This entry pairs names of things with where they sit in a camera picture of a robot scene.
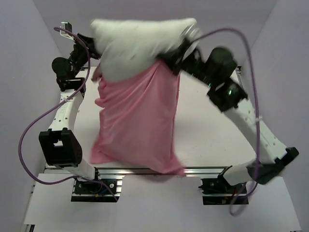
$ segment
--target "cable tie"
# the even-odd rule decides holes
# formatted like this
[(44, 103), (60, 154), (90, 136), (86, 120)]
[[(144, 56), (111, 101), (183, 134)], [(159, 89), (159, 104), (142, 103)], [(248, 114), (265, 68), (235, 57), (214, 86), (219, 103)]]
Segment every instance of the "cable tie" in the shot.
[(70, 102), (70, 100), (71, 100), (71, 99), (63, 98), (63, 101), (64, 101), (65, 103)]
[(259, 116), (255, 118), (255, 123), (262, 121), (263, 117)]

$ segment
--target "fabric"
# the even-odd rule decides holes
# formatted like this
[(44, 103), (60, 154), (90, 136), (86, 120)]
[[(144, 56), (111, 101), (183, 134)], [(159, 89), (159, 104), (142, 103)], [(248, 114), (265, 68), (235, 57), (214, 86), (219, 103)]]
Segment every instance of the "fabric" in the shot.
[[(194, 18), (168, 21), (137, 20), (93, 20), (90, 28), (95, 47), (101, 57), (101, 72), (109, 82), (131, 78), (152, 66), (159, 53), (178, 48), (182, 43), (182, 32), (196, 25)], [(195, 29), (187, 35), (189, 40), (201, 35)], [(196, 47), (188, 49), (184, 57)]]
[[(94, 78), (102, 77), (97, 67)], [(99, 82), (100, 131), (92, 163), (123, 161), (162, 174), (184, 175), (173, 151), (179, 77), (157, 61), (140, 74), (117, 83)]]

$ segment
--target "cable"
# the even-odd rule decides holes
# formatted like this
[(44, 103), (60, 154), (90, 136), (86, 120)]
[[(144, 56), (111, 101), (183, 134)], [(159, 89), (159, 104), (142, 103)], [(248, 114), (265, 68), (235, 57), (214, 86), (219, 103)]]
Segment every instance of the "cable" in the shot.
[(99, 190), (97, 190), (96, 192), (93, 192), (93, 191), (89, 191), (89, 192), (91, 192), (91, 193), (98, 193), (98, 192), (100, 192), (100, 191), (101, 191), (102, 187), (103, 187), (103, 185), (100, 185), (100, 189), (99, 189)]
[[(86, 50), (87, 52), (87, 57), (88, 57), (88, 67), (90, 67), (90, 54), (89, 54), (89, 51), (88, 51), (88, 48), (87, 46), (85, 45), (85, 43), (79, 39), (79, 37), (73, 33), (71, 33), (70, 31), (68, 30), (65, 30), (63, 28), (59, 28), (59, 27), (55, 27), (54, 28), (55, 31), (64, 31), (66, 33), (68, 33), (70, 36), (74, 37), (76, 40), (78, 40), (81, 45), (84, 47), (84, 49)], [(67, 100), (70, 100), (72, 99), (86, 84), (86, 81), (88, 79), (90, 75), (90, 69), (87, 69), (87, 75), (86, 75), (86, 78), (85, 78), (85, 81), (82, 83), (82, 85), (73, 93), (71, 94), (69, 97), (67, 97)], [(35, 119), (33, 122), (31, 122), (27, 127), (26, 129), (24, 130), (24, 132), (22, 133), (22, 135), (20, 136), (20, 139), (19, 139), (19, 143), (18, 143), (18, 157), (19, 157), (19, 160), (20, 160), (20, 163), (21, 165), (23, 166), (23, 168), (25, 169), (26, 173), (33, 179), (35, 180), (36, 182), (39, 182), (40, 184), (43, 184), (43, 185), (55, 185), (55, 184), (59, 184), (59, 183), (62, 183), (66, 180), (70, 180), (70, 179), (73, 179), (73, 178), (80, 178), (80, 179), (83, 179), (83, 180), (86, 180), (86, 181), (89, 181), (89, 182), (93, 182), (93, 183), (97, 183), (97, 184), (101, 184), (103, 185), (110, 193), (111, 195), (115, 198), (115, 200), (117, 201), (117, 198), (115, 197), (115, 195), (113, 194), (113, 192), (110, 190), (110, 188), (103, 182), (101, 181), (97, 181), (97, 180), (90, 180), (90, 179), (87, 179), (85, 177), (81, 177), (81, 176), (76, 176), (76, 175), (73, 175), (73, 176), (69, 176), (65, 179), (62, 179), (62, 180), (58, 180), (58, 181), (54, 181), (54, 182), (45, 182), (45, 181), (42, 181), (40, 180), (39, 178), (37, 178), (34, 174), (31, 173), (31, 171), (28, 169), (28, 167), (26, 166), (25, 164), (25, 161), (23, 159), (23, 156), (22, 156), (22, 143), (23, 143), (23, 140), (25, 138), (25, 135), (26, 133), (28, 132), (28, 130), (36, 123), (38, 122), (40, 119), (42, 119), (43, 117), (45, 117), (46, 115), (48, 115), (49, 113), (51, 113), (52, 111), (58, 109), (59, 107), (61, 107), (63, 104), (65, 104), (66, 101), (62, 101), (60, 102), (59, 104), (57, 104), (56, 106), (54, 106), (53, 108), (51, 108), (50, 110), (48, 110), (47, 112), (45, 112), (44, 114), (42, 114), (41, 116), (39, 116), (37, 119)]]
[[(251, 55), (250, 46), (249, 46), (249, 43), (247, 41), (246, 36), (241, 31), (234, 29), (234, 28), (221, 28), (221, 29), (213, 30), (213, 31), (211, 31), (207, 34), (204, 34), (204, 35), (198, 37), (197, 39), (193, 40), (191, 43), (194, 43), (198, 40), (204, 39), (208, 36), (211, 36), (211, 35), (219, 33), (219, 32), (224, 32), (224, 31), (237, 34), (244, 43), (246, 53), (247, 53), (247, 57), (248, 57), (248, 61), (249, 61), (250, 71), (251, 71), (251, 79), (252, 79), (253, 94), (254, 94), (254, 104), (255, 104), (255, 118), (259, 118), (260, 117), (259, 104), (258, 104), (257, 90), (256, 90), (256, 84), (255, 84), (255, 76), (254, 76), (254, 71), (253, 71), (252, 55)], [(256, 180), (257, 177), (258, 177), (259, 163), (260, 163), (260, 122), (259, 122), (259, 120), (257, 120), (256, 121), (256, 160), (255, 160), (255, 169), (254, 169), (254, 173), (253, 173), (253, 180)], [(256, 187), (257, 187), (257, 183), (252, 182), (250, 192), (244, 197), (251, 196), (252, 193), (254, 192), (254, 190), (256, 189)], [(235, 197), (231, 201), (230, 209), (229, 209), (230, 215), (238, 216), (242, 213), (242, 211), (246, 207), (246, 205), (242, 204), (241, 207), (238, 210), (236, 210), (235, 212), (232, 211), (233, 204), (235, 203), (238, 196), (244, 191), (245, 188), (246, 188), (246, 185), (243, 185), (241, 187), (241, 189), (239, 190), (239, 192), (235, 195)]]
[(96, 197), (99, 197), (100, 195), (102, 195), (103, 193), (105, 193), (105, 192), (106, 192), (106, 190), (107, 190), (107, 189), (104, 189), (103, 191), (101, 191), (101, 192), (97, 193), (97, 194), (96, 194)]
[(237, 193), (237, 188), (235, 187), (234, 188), (234, 192), (233, 192), (233, 195), (230, 197), (231, 199), (235, 196), (235, 194)]

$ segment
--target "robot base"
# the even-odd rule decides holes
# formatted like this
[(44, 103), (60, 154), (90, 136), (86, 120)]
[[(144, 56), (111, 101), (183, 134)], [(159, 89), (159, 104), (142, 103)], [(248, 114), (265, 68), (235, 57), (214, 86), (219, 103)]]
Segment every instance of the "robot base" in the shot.
[[(237, 184), (227, 188), (219, 178), (204, 178), (202, 185), (198, 188), (203, 192), (203, 205), (224, 205), (231, 203), (241, 187), (242, 184)], [(247, 189), (245, 188), (234, 204), (249, 204), (248, 197), (245, 197), (246, 193)]]
[[(116, 194), (117, 179), (100, 179), (99, 181), (109, 186), (112, 193)], [(76, 180), (71, 202), (116, 202), (116, 200), (103, 185)]]

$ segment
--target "pink pillowcase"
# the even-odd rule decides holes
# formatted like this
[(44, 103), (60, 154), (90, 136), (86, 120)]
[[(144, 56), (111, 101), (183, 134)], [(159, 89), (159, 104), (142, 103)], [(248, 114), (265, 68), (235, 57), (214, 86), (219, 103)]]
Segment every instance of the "pink pillowcase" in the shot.
[[(96, 68), (93, 79), (101, 76)], [(161, 61), (124, 81), (99, 82), (100, 131), (92, 163), (123, 161), (162, 174), (184, 175), (173, 149), (178, 76)]]

